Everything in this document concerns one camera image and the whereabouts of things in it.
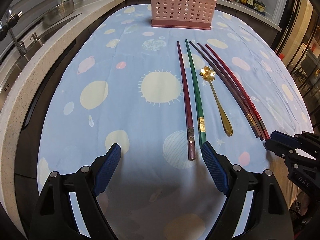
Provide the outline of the person's right hand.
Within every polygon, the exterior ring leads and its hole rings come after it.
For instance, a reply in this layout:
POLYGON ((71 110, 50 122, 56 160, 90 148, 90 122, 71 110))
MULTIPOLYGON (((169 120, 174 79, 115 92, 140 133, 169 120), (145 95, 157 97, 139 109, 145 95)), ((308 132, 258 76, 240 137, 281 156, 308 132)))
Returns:
POLYGON ((296 200, 292 203, 289 212, 293 219, 302 217, 303 219, 311 218, 314 211, 314 203, 305 192, 300 192, 296 200))

